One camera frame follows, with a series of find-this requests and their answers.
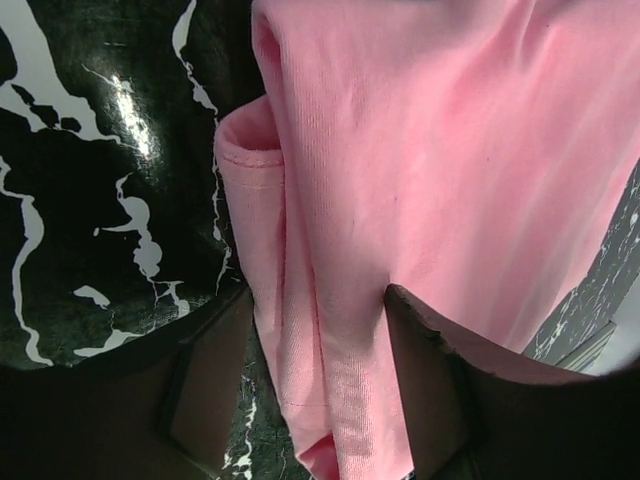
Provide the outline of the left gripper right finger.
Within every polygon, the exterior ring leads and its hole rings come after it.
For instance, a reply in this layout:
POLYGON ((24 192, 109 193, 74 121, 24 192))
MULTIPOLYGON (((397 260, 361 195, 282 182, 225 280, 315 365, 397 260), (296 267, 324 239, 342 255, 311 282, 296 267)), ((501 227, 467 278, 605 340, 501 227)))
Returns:
POLYGON ((635 479, 639 366, 605 376, 550 366, 385 292, 419 479, 635 479))

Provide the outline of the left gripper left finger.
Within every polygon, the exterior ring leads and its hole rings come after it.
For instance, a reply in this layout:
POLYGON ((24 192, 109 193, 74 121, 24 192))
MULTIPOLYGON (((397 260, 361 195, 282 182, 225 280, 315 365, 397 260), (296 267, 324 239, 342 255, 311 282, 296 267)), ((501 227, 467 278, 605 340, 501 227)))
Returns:
POLYGON ((5 479, 206 479, 227 448, 247 288, 67 367, 1 370, 5 479))

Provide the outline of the light pink t shirt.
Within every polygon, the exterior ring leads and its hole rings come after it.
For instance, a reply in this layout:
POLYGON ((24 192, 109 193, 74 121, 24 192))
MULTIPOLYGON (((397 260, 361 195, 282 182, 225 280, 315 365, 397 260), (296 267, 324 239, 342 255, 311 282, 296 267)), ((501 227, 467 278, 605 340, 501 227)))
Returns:
POLYGON ((413 467, 383 294, 520 352, 639 158, 635 1, 256 1, 215 156, 297 460, 413 467))

